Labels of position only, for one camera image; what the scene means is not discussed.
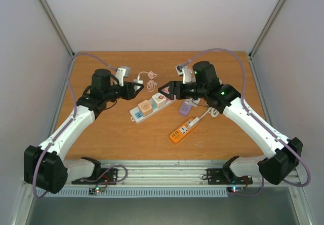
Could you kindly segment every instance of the white cable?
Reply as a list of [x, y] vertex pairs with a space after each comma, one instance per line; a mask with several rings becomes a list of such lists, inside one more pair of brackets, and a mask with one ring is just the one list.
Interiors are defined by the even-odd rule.
[[201, 119], [208, 113], [210, 113], [213, 118], [217, 117], [217, 115], [219, 114], [219, 112], [215, 108], [209, 107], [208, 110], [202, 116], [199, 117], [199, 119]]
[[219, 114], [219, 112], [215, 108], [209, 107], [208, 110], [202, 116], [194, 118], [188, 124], [188, 129], [191, 129], [192, 126], [196, 125], [202, 119], [202, 117], [204, 117], [208, 113], [210, 113], [213, 118], [217, 117], [217, 115]]
[[149, 81], [147, 82], [147, 84], [146, 84], [146, 88], [147, 88], [147, 90], [148, 90], [149, 92], [154, 91], [155, 86], [157, 85], [157, 83], [156, 83], [153, 79], [154, 79], [155, 77], [157, 77], [157, 74], [155, 74], [155, 73], [153, 73], [153, 72], [151, 72], [151, 71], [149, 71], [149, 72], [142, 71], [142, 72], [140, 72], [140, 73], [138, 74], [138, 76], [137, 76], [137, 80], [140, 79], [140, 74], [141, 74], [141, 73], [146, 73], [147, 76], [150, 78], [150, 80], [149, 80]]

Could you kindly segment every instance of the black bracket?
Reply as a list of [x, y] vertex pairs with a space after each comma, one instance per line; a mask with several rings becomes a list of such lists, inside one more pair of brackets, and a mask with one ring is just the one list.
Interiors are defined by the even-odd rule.
[[[298, 138], [289, 140], [287, 144], [299, 156], [302, 153], [303, 143]], [[276, 150], [271, 158], [258, 162], [261, 175], [271, 184], [279, 184], [299, 164], [298, 159], [286, 148]]]
[[[105, 170], [107, 170], [107, 169], [106, 168], [101, 168], [101, 172], [100, 173], [103, 173]], [[116, 181], [117, 178], [118, 178], [118, 169], [112, 168], [108, 172], [106, 172], [104, 176], [107, 176], [109, 178], [110, 182]], [[98, 183], [104, 183], [104, 182], [106, 182], [106, 180], [107, 179], [105, 177], [101, 177], [96, 182], [87, 182], [87, 181], [83, 181], [83, 180], [77, 179], [75, 181], [72, 181], [72, 184], [90, 184], [90, 185], [93, 184], [93, 185], [96, 185]]]
[[[24, 180], [32, 184], [34, 171], [39, 157], [43, 153], [40, 146], [30, 145], [24, 152]], [[67, 169], [56, 152], [45, 153], [40, 164], [36, 179], [36, 186], [51, 192], [58, 193], [67, 180]]]
[[[207, 173], [202, 178], [206, 179], [209, 185], [247, 184], [246, 181], [242, 179], [242, 177], [235, 177], [232, 179], [232, 182], [228, 182], [225, 178], [222, 168], [209, 168], [206, 171]], [[247, 180], [248, 184], [253, 184], [252, 178], [249, 178], [248, 176], [244, 176], [244, 178]]]

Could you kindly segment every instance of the wooden surface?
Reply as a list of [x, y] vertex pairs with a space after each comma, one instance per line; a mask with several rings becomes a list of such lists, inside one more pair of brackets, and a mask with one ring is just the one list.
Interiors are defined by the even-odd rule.
[[[169, 81], [182, 80], [175, 66], [186, 62], [197, 52], [93, 52], [107, 63], [119, 67], [131, 67], [128, 78], [132, 81], [140, 71], [153, 71], [158, 76], [158, 87]], [[238, 52], [247, 71], [246, 100], [263, 116], [261, 103], [253, 75], [245, 52]], [[214, 64], [218, 77], [223, 83], [231, 84], [241, 92], [242, 75], [239, 63], [231, 55], [210, 52], [200, 56], [195, 62], [207, 60]], [[71, 74], [71, 84], [78, 99], [90, 85], [91, 76], [98, 68], [105, 66], [88, 56], [77, 58]], [[144, 83], [148, 77], [141, 75]], [[223, 115], [212, 118], [206, 115], [177, 145], [169, 135], [189, 117], [199, 117], [205, 107], [192, 108], [187, 118], [179, 115], [183, 100], [178, 100], [140, 124], [132, 122], [129, 111], [153, 94], [146, 87], [131, 100], [118, 100], [116, 106], [104, 111], [77, 139], [67, 154], [68, 159], [82, 156], [98, 160], [226, 160], [235, 155], [243, 157], [261, 155], [258, 146], [240, 127]], [[67, 91], [58, 119], [60, 125], [72, 111], [72, 98]]]

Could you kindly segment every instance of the power cord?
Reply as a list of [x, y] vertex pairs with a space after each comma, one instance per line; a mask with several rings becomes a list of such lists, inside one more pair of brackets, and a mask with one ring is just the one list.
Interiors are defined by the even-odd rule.
[[113, 103], [112, 106], [105, 108], [103, 111], [108, 110], [108, 109], [111, 109], [111, 108], [114, 107], [116, 104], [117, 104], [117, 100]]
[[193, 98], [191, 99], [191, 102], [193, 103], [193, 104], [196, 104], [197, 106], [200, 106], [200, 107], [208, 107], [207, 105], [199, 105], [199, 104], [197, 104], [197, 103], [195, 103], [194, 101], [193, 101]]
[[195, 124], [197, 124], [199, 122], [199, 120], [201, 120], [208, 113], [210, 113], [210, 115], [213, 118], [217, 117], [217, 115], [219, 114], [219, 112], [215, 108], [209, 107], [208, 110], [202, 116], [196, 117], [193, 121], [191, 121], [188, 124], [188, 129], [191, 129], [192, 126], [194, 126]]
[[147, 76], [149, 77], [149, 81], [147, 82], [147, 84], [146, 84], [146, 88], [147, 88], [147, 90], [149, 91], [149, 92], [152, 92], [152, 91], [154, 91], [154, 89], [155, 89], [155, 86], [157, 85], [157, 83], [153, 80], [155, 77], [157, 77], [157, 74], [155, 74], [155, 73], [153, 73], [152, 71], [149, 71], [149, 72], [146, 72], [146, 71], [142, 71], [142, 72], [140, 72], [139, 74], [138, 74], [138, 76], [137, 76], [137, 83], [143, 83], [143, 81], [141, 80], [141, 78], [140, 78], [140, 74], [142, 74], [142, 73], [146, 73], [147, 74]]

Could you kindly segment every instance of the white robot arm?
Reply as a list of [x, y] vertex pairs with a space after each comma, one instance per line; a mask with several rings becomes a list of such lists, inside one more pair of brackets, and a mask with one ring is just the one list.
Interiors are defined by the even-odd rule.
[[[298, 164], [299, 160], [283, 145], [301, 155], [302, 142], [288, 139], [262, 119], [231, 85], [220, 83], [215, 68], [208, 61], [193, 66], [196, 82], [172, 81], [158, 91], [167, 98], [203, 98], [209, 107], [239, 125], [260, 147], [263, 156], [233, 157], [223, 166], [224, 179], [231, 183], [236, 177], [262, 175], [272, 184], [279, 184]], [[162, 91], [169, 87], [169, 94]]]
[[[25, 150], [25, 182], [32, 183], [35, 175], [37, 187], [55, 194], [67, 182], [83, 177], [98, 178], [100, 162], [97, 160], [84, 157], [64, 163], [64, 159], [81, 133], [106, 110], [107, 102], [116, 102], [119, 98], [131, 100], [143, 89], [142, 84], [124, 81], [129, 71], [125, 66], [118, 68], [115, 76], [107, 69], [95, 71], [91, 85], [85, 89], [63, 124], [38, 147], [29, 146]], [[110, 83], [111, 78], [114, 80], [113, 85]]]

